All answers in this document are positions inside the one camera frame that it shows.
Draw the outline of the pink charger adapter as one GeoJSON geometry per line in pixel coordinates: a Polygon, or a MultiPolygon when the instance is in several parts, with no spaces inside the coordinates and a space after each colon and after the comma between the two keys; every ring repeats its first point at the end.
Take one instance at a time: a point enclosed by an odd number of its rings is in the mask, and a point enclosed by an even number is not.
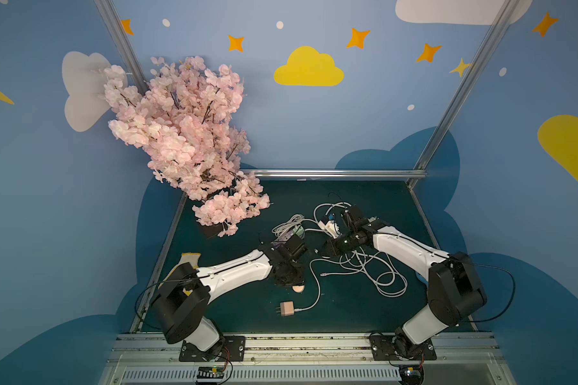
{"type": "Polygon", "coordinates": [[[293,302],[282,302],[277,308],[277,313],[281,317],[293,316],[295,314],[295,307],[293,302]]]}

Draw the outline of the purple power strip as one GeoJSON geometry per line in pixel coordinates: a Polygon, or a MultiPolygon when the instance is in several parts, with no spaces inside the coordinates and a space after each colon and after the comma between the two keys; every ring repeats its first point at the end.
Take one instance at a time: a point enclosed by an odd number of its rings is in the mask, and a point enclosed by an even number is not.
{"type": "Polygon", "coordinates": [[[296,229],[290,229],[289,231],[285,232],[284,234],[281,234],[276,241],[280,242],[280,243],[285,243],[287,242],[291,237],[293,237],[294,235],[296,235],[296,229]]]}

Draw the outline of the left aluminium frame post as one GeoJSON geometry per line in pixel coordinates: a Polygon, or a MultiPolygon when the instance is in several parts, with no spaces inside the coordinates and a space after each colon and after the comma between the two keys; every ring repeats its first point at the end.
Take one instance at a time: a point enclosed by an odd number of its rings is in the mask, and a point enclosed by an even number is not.
{"type": "Polygon", "coordinates": [[[95,0],[94,3],[112,37],[120,56],[131,73],[131,79],[137,86],[140,93],[144,94],[149,90],[146,78],[141,68],[141,64],[136,57],[135,51],[128,40],[128,35],[121,23],[121,19],[111,0],[95,0]]]}

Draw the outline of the green charger plug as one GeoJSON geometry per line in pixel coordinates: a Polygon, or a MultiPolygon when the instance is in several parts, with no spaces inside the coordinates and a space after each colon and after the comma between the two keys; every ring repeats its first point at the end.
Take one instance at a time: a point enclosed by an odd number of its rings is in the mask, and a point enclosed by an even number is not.
{"type": "Polygon", "coordinates": [[[296,226],[294,229],[294,234],[300,238],[303,238],[305,235],[305,229],[303,228],[303,226],[296,226]]]}

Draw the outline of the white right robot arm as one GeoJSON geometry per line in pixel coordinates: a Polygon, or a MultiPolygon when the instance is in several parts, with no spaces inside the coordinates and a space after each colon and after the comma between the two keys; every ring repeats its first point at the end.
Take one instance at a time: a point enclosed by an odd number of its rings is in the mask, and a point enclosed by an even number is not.
{"type": "Polygon", "coordinates": [[[335,255],[361,246],[388,254],[427,282],[427,304],[397,329],[405,350],[420,347],[431,337],[459,324],[487,304],[486,292],[471,257],[447,253],[409,237],[381,219],[365,217],[356,206],[341,214],[348,231],[328,243],[335,255]]]}

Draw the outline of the yellow work glove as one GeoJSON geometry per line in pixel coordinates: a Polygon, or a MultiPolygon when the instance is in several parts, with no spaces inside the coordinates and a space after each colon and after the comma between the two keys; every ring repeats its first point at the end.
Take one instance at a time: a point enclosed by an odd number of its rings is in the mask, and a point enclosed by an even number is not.
{"type": "Polygon", "coordinates": [[[175,280],[175,287],[170,293],[174,301],[183,299],[192,294],[201,286],[197,276],[200,253],[183,253],[176,266],[170,271],[167,280],[175,280]]]}

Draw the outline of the aluminium frame post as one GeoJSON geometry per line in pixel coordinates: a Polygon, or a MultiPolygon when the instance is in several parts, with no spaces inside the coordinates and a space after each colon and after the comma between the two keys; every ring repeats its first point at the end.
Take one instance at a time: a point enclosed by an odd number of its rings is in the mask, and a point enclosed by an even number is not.
{"type": "Polygon", "coordinates": [[[111,0],[95,0],[94,3],[112,37],[120,56],[131,73],[131,79],[137,86],[140,93],[144,94],[149,90],[146,78],[141,68],[141,64],[136,57],[135,51],[128,40],[128,35],[121,23],[121,19],[111,0]]]}
{"type": "Polygon", "coordinates": [[[495,16],[493,23],[486,33],[485,38],[480,44],[478,51],[475,53],[467,74],[462,77],[459,87],[455,91],[451,102],[446,108],[441,120],[414,165],[415,176],[409,178],[406,183],[411,192],[414,191],[419,180],[426,177],[426,169],[429,163],[440,147],[444,137],[451,129],[451,126],[461,111],[462,106],[467,101],[491,56],[494,54],[497,46],[506,34],[507,29],[512,25],[513,15],[519,5],[520,0],[507,0],[503,2],[498,14],[495,16]]]}

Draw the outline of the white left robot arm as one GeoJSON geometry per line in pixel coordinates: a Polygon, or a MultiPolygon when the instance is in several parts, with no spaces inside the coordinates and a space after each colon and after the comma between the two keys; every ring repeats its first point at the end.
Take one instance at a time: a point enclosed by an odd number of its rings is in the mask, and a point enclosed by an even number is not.
{"type": "Polygon", "coordinates": [[[187,342],[200,352],[213,351],[222,335],[206,317],[210,303],[232,290],[269,277],[281,287],[303,285],[304,267],[298,260],[306,251],[303,239],[292,235],[216,266],[196,267],[198,256],[181,258],[150,300],[165,341],[187,342]]]}

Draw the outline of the right aluminium frame post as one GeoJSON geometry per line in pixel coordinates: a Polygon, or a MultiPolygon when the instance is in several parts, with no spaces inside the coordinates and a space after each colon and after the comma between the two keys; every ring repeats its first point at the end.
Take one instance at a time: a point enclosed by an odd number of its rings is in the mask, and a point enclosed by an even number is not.
{"type": "Polygon", "coordinates": [[[455,91],[451,102],[446,108],[441,120],[414,165],[415,176],[409,178],[406,183],[411,192],[414,191],[419,180],[426,177],[426,169],[429,163],[440,147],[444,137],[451,129],[451,126],[461,111],[462,106],[467,101],[491,56],[494,54],[497,46],[506,34],[507,29],[512,25],[513,15],[519,5],[520,0],[507,0],[503,2],[498,14],[495,16],[493,23],[486,33],[485,38],[480,44],[478,51],[475,53],[467,74],[462,77],[459,87],[455,91]]]}

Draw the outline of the aluminium back frame rail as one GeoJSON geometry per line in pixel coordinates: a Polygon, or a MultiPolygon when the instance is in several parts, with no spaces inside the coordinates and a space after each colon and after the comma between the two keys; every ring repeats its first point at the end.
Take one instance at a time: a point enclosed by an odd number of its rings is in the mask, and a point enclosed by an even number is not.
{"type": "Polygon", "coordinates": [[[424,179],[427,174],[423,170],[360,170],[360,169],[244,169],[244,173],[253,173],[264,179],[292,180],[408,180],[424,179]]]}

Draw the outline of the pink artificial blossom tree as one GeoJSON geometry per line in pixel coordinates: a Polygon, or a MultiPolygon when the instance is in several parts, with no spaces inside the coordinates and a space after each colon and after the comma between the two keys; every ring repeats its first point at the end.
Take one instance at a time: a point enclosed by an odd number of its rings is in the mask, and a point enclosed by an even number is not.
{"type": "Polygon", "coordinates": [[[149,156],[158,181],[194,202],[200,225],[218,226],[220,237],[232,236],[241,221],[271,205],[260,180],[241,170],[250,142],[231,120],[243,101],[243,82],[232,67],[213,71],[199,56],[179,64],[154,57],[152,63],[158,73],[144,94],[125,83],[122,67],[104,69],[104,99],[116,115],[109,129],[149,156]]]}

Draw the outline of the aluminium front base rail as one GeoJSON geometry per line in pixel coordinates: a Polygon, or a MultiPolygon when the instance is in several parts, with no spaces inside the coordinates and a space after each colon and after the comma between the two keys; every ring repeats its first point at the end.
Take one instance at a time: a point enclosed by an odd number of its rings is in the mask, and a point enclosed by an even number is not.
{"type": "Polygon", "coordinates": [[[513,384],[493,334],[442,333],[417,359],[384,355],[379,333],[226,335],[205,361],[159,333],[119,335],[101,384],[513,384]]]}

